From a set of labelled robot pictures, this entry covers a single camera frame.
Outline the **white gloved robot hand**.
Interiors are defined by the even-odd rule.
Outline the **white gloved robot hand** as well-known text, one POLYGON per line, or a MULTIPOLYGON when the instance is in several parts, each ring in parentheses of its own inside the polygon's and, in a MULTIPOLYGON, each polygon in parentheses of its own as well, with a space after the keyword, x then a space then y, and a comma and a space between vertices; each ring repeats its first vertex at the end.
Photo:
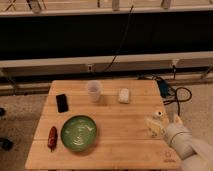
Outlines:
POLYGON ((182 160, 185 160, 194 154, 194 150, 189 144, 191 138, 191 131, 183 125, 181 118, 175 114, 173 121, 164 128, 163 139, 182 160))

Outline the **white robot forearm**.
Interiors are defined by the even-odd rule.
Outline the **white robot forearm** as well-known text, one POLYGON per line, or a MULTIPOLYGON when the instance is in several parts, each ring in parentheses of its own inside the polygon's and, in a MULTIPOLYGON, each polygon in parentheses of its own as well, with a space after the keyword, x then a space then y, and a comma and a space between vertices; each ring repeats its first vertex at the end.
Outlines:
POLYGON ((189 145, 194 154, 182 161, 181 171, 213 171, 213 146, 198 139, 189 140, 189 145))

